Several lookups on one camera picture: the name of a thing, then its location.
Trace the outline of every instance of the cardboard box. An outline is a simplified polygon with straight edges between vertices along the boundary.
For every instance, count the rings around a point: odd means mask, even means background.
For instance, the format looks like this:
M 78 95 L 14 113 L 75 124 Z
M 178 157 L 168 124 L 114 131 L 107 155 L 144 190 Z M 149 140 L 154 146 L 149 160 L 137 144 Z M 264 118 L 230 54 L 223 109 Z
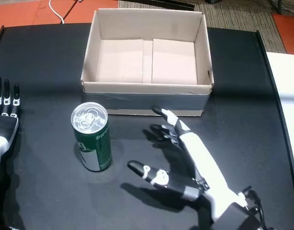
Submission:
M 84 101 L 109 114 L 154 115 L 152 106 L 200 116 L 214 84 L 201 12 L 99 9 L 82 69 Z

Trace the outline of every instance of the black table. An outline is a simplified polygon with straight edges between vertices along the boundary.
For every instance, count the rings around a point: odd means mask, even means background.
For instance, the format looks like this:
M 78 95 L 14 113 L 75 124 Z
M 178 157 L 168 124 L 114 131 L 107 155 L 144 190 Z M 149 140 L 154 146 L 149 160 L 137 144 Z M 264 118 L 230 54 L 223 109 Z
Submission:
M 188 173 L 180 152 L 154 148 L 146 139 L 143 129 L 163 122 L 160 117 L 110 115 L 113 164 L 98 173 L 81 165 L 70 116 L 81 103 L 89 28 L 13 27 L 0 38 L 0 76 L 22 90 L 20 128 L 6 161 L 9 183 L 2 187 L 5 222 L 28 230 L 198 229 L 196 209 L 202 209 L 154 191 L 126 167 L 134 159 Z M 200 135 L 231 189 L 253 186 L 267 224 L 292 228 L 293 159 L 259 38 L 212 28 L 209 38 L 215 87 L 203 116 L 184 121 Z

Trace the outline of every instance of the white cable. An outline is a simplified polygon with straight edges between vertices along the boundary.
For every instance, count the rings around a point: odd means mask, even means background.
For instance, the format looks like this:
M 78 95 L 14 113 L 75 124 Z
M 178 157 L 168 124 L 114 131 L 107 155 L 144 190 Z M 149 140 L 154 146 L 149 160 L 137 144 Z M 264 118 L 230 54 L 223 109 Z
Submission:
M 52 12 L 56 15 L 56 16 L 58 16 L 60 19 L 61 19 L 61 23 L 63 23 L 63 24 L 65 24 L 65 22 L 64 22 L 64 19 L 53 9 L 53 7 L 51 6 L 51 1 L 52 0 L 49 0 L 49 7 L 50 7 L 50 9 L 52 10 Z

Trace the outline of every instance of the can lid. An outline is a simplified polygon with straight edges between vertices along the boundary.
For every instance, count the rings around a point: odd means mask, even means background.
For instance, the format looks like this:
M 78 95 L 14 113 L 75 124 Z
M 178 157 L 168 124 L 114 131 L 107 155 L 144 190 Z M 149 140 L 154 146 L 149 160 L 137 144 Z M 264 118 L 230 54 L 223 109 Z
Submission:
M 95 102 L 86 102 L 77 106 L 71 114 L 71 123 L 80 133 L 91 134 L 100 131 L 107 124 L 106 109 Z

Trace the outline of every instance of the green can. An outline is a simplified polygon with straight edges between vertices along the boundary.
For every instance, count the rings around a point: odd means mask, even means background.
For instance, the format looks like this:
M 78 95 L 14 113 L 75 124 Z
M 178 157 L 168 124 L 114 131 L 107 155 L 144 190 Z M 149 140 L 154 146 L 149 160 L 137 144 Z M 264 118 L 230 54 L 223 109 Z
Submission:
M 112 160 L 106 109 L 95 102 L 83 103 L 73 110 L 71 123 L 83 165 L 91 171 L 106 169 Z

